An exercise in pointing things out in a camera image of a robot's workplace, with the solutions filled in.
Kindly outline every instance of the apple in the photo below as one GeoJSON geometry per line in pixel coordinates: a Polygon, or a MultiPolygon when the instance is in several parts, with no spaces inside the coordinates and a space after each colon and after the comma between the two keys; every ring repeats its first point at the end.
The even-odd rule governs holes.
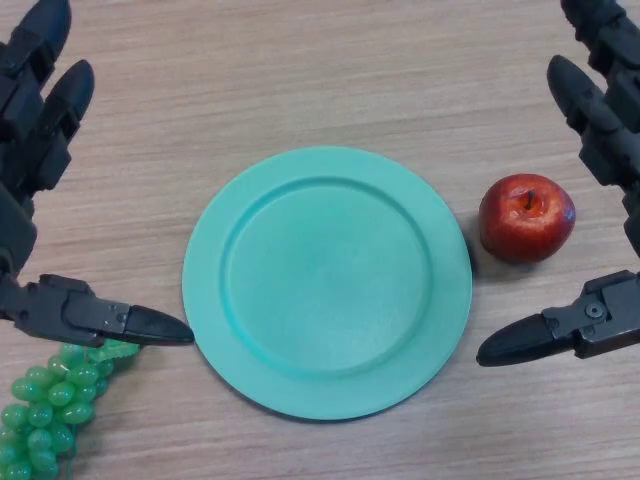
{"type": "Polygon", "coordinates": [[[555,182],[521,173],[489,189],[478,221],[489,253],[508,263],[535,263],[556,253],[569,238],[576,208],[555,182]]]}

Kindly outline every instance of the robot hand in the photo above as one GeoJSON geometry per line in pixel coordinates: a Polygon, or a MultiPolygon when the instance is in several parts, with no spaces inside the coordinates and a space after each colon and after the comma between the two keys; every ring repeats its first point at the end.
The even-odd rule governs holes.
{"type": "MultiPolygon", "coordinates": [[[[614,0],[563,0],[562,8],[608,88],[603,93],[561,56],[549,64],[549,87],[581,137],[580,159],[601,185],[623,190],[625,231],[640,255],[640,30],[614,0]]],[[[587,358],[639,342],[640,276],[624,271],[587,282],[568,307],[548,308],[493,334],[477,360],[512,365],[571,349],[587,358]]]]}
{"type": "Polygon", "coordinates": [[[71,161],[67,150],[94,90],[82,60],[43,100],[71,27],[68,0],[39,0],[0,43],[0,318],[42,338],[99,346],[105,338],[188,345],[191,329],[161,312],[96,297],[86,283],[43,275],[20,287],[16,277],[36,241],[33,197],[53,189],[71,161]]]}

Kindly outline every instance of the green grapes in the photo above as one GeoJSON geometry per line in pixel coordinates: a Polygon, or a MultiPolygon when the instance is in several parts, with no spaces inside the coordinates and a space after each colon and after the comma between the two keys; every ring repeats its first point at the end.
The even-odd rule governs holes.
{"type": "Polygon", "coordinates": [[[10,404],[0,413],[0,480],[58,476],[56,456],[75,446],[69,426],[87,423],[95,416],[92,402],[109,386],[113,358],[139,350],[120,343],[112,340],[100,349],[64,344],[47,367],[31,367],[13,382],[11,393],[27,404],[10,404]]]}

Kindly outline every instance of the wood grain surface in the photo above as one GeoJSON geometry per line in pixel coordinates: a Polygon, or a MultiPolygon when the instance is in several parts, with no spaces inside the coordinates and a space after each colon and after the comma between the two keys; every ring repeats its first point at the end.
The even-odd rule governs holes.
{"type": "MultiPolygon", "coordinates": [[[[239,398],[196,348],[149,348],[99,401],[75,478],[638,478],[640,349],[475,363],[494,330],[638,265],[620,193],[582,166],[546,85],[553,54],[587,58],[558,3],[73,0],[55,78],[87,58],[97,91],[67,174],[37,197],[23,280],[82,278],[101,296],[184,318],[181,266],[202,209],[245,168],[300,146],[357,146],[401,162],[471,237],[482,195],[506,174],[547,175],[578,209],[573,236],[536,269],[477,252],[466,334],[400,406],[348,423],[291,421],[239,398]]],[[[2,0],[2,38],[30,5],[2,0]]],[[[624,5],[640,20],[640,1],[624,5]]],[[[0,329],[6,404],[11,382],[56,346],[8,322],[0,329]]]]}

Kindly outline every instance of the teal plate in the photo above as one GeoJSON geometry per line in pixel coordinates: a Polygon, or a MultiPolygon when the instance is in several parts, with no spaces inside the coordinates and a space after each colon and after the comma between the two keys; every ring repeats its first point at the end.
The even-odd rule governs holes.
{"type": "Polygon", "coordinates": [[[240,393],[341,420],[437,374],[467,323],[471,265],[421,178],[362,150],[306,148],[216,195],[189,242],[183,299],[198,347],[240,393]]]}

